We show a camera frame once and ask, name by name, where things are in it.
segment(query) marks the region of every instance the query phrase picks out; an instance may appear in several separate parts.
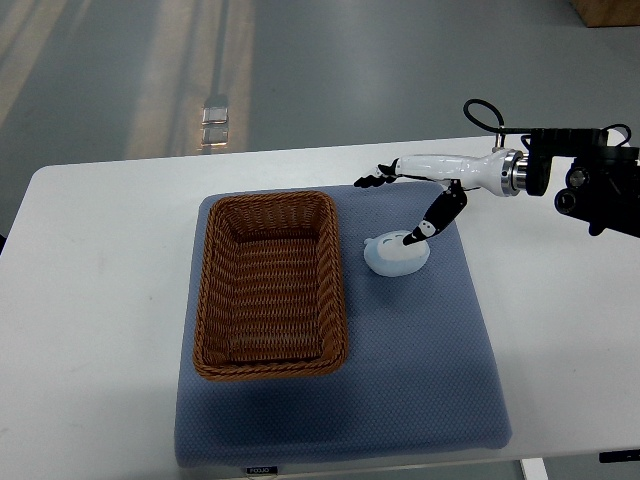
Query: blue foam pad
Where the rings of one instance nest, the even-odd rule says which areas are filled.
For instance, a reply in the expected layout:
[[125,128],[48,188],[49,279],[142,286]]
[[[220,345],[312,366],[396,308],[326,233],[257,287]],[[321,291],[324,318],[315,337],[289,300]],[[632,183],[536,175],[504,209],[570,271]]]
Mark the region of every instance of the blue foam pad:
[[182,467],[252,466],[502,448],[511,437],[493,351],[455,224],[429,240],[417,273],[386,278],[363,259],[367,237],[412,229],[442,191],[415,182],[333,197],[340,226],[349,356],[323,377],[219,383],[191,361],[207,215],[191,267],[175,451]]

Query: gray floor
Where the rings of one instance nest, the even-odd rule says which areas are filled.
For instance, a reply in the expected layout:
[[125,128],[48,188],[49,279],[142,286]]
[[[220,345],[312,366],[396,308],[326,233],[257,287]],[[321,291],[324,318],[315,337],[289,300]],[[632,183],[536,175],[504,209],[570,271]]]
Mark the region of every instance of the gray floor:
[[[201,153],[205,103],[229,106],[221,152],[481,135],[471,97],[513,126],[640,135],[639,79],[640,27],[587,29],[568,0],[0,0],[0,233],[45,165]],[[640,476],[547,464],[551,480]]]

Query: toy face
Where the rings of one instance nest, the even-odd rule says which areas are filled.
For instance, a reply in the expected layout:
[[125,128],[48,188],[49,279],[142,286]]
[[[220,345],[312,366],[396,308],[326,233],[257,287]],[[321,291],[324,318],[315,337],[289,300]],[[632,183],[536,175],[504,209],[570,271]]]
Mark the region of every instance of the toy face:
[[369,268],[384,277],[398,277],[418,271],[429,258],[426,241],[404,245],[410,232],[398,230],[365,240],[364,259]]
[[378,255],[383,260],[411,260],[421,257],[427,252],[427,242],[418,242],[411,245],[402,243],[402,239],[409,232],[389,232],[376,238]]

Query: black cable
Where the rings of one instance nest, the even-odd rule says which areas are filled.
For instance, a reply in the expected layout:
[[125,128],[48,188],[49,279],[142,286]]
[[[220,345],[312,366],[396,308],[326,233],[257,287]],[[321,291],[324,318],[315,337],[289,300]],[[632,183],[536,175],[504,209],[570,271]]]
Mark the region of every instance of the black cable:
[[527,147],[527,150],[531,150],[531,144],[529,143],[529,140],[531,140],[531,135],[523,135],[520,137],[520,141],[525,147]]
[[[498,119],[498,127],[497,128],[496,127],[491,127],[491,126],[487,125],[486,123],[482,123],[476,117],[471,115],[471,112],[469,112],[469,107],[471,105],[482,105],[483,107],[488,108],[489,110],[491,110],[491,112]],[[495,106],[493,106],[492,104],[490,104],[486,100],[482,100],[480,98],[472,98],[471,100],[467,100],[467,102],[464,104],[464,107],[462,107],[462,111],[464,112],[464,116],[467,117],[467,119],[471,123],[473,123],[474,125],[482,128],[483,130],[485,130],[487,132],[495,133],[497,135],[530,134],[532,132],[532,130],[533,130],[531,128],[505,128],[505,126],[504,126],[504,118],[502,117],[502,114],[500,113],[500,110],[498,110]]]
[[618,145],[616,145],[616,147],[621,147],[622,145],[627,143],[629,140],[631,140],[631,129],[627,125],[625,125],[624,123],[614,123],[613,125],[609,125],[608,127],[603,128],[603,130],[608,131],[608,130],[613,130],[618,128],[622,128],[624,129],[625,132],[627,132],[627,136],[625,137],[625,139],[621,141]]
[[435,182],[433,178],[428,177],[418,177],[417,175],[402,175],[404,178],[410,178],[412,180],[426,180],[427,182]]

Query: wicker basket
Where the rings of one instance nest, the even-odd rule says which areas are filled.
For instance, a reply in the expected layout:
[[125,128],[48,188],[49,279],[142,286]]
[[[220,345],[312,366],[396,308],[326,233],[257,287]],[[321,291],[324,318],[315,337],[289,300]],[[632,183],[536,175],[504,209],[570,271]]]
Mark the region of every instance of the wicker basket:
[[223,381],[322,375],[346,356],[331,197],[305,191],[216,202],[205,233],[196,371]]

